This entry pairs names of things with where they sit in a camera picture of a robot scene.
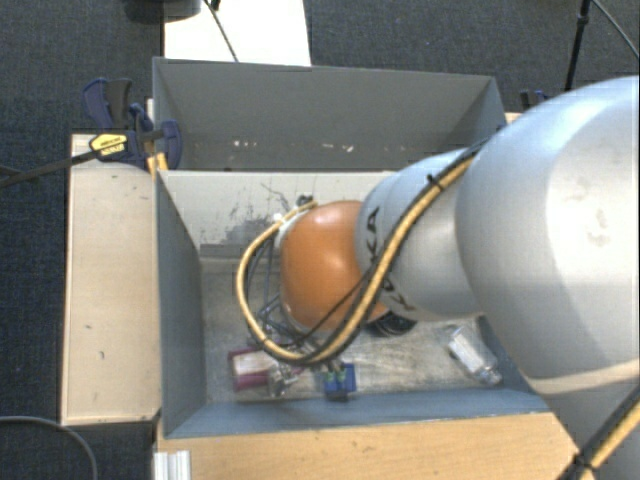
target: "bin floor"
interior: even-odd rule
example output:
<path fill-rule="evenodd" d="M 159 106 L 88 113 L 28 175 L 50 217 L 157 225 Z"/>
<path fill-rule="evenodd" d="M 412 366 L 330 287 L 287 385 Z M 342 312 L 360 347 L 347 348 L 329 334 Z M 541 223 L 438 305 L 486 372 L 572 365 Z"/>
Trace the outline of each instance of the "bin floor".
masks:
<path fill-rule="evenodd" d="M 235 393 L 227 353 L 247 346 L 246 323 L 234 296 L 233 269 L 237 261 L 202 258 L 203 322 L 209 403 L 272 400 L 266 387 Z M 262 300 L 264 276 L 256 274 L 252 285 L 252 307 Z M 343 354 L 356 368 L 358 393 L 389 393 L 479 387 L 452 359 L 442 341 L 442 329 L 467 323 L 477 328 L 475 319 L 446 322 L 419 322 L 399 337 L 379 337 L 363 331 Z M 322 376 L 305 370 L 284 396 L 285 399 L 323 397 Z"/>

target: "gray carpet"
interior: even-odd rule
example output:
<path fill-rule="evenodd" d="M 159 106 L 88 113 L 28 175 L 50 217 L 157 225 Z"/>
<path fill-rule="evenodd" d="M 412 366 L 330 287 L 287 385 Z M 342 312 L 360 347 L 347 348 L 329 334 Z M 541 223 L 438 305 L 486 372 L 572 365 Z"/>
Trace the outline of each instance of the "gray carpet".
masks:
<path fill-rule="evenodd" d="M 638 44 L 638 0 L 601 0 Z M 493 75 L 507 110 L 521 89 L 558 94 L 580 0 L 305 0 L 314 64 Z M 151 93 L 161 8 L 147 0 L 0 0 L 0 164 L 28 169 L 68 154 L 92 123 L 90 80 L 129 77 Z M 595 8 L 577 85 L 638 73 Z M 0 416 L 58 414 L 66 177 L 0 190 Z M 80 429 L 101 479 L 150 478 L 149 425 Z M 0 478 L 89 478 L 60 433 L 0 426 Z"/>

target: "gray bin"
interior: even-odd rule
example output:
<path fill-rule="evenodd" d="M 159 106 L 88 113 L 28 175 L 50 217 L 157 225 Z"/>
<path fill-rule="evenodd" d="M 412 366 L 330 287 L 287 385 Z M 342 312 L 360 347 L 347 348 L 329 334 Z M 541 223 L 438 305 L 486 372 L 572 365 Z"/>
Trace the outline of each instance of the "gray bin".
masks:
<path fill-rule="evenodd" d="M 156 121 L 177 119 L 185 139 L 155 198 L 167 437 L 547 410 L 482 319 L 467 323 L 500 359 L 498 388 L 449 358 L 447 322 L 360 336 L 346 356 L 361 389 L 344 404 L 325 400 L 311 372 L 281 400 L 234 394 L 226 364 L 247 336 L 232 288 L 239 255 L 273 214 L 304 192 L 362 200 L 390 171 L 494 133 L 504 114 L 492 78 L 154 59 L 154 102 Z"/>

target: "wooden board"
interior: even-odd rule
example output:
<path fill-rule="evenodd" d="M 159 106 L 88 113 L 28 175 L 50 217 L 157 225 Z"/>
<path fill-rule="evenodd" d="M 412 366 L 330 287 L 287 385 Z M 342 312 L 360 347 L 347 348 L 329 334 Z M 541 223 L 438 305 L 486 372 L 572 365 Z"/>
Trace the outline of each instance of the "wooden board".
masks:
<path fill-rule="evenodd" d="M 555 480 L 576 452 L 551 413 L 165 440 L 193 480 Z"/>
<path fill-rule="evenodd" d="M 74 136 L 74 153 L 87 138 Z M 160 408 L 152 188 L 148 173 L 122 164 L 71 170 L 64 425 L 147 420 Z"/>

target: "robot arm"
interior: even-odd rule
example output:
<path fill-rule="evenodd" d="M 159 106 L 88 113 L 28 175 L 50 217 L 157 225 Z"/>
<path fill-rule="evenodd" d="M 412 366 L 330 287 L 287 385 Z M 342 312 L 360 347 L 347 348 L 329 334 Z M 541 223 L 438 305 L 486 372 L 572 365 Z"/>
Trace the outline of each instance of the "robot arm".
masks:
<path fill-rule="evenodd" d="M 282 239 L 283 302 L 303 332 L 325 325 L 329 337 L 311 352 L 282 347 L 241 300 L 258 342 L 285 362 L 319 364 L 385 310 L 409 320 L 485 314 L 584 446 L 638 383 L 638 113 L 637 77 L 596 84 L 535 107 L 475 148 L 399 171 L 357 215 L 303 208 Z M 328 259 L 327 247 L 296 255 L 305 226 L 301 242 L 336 222 L 354 247 Z M 340 304 L 317 304 L 311 288 L 294 293 L 293 273 L 323 262 L 331 271 L 345 258 L 363 274 Z M 242 294 L 244 276 L 237 281 Z M 329 313 L 339 315 L 333 326 Z M 610 466 L 611 478 L 640 470 L 637 430 Z"/>

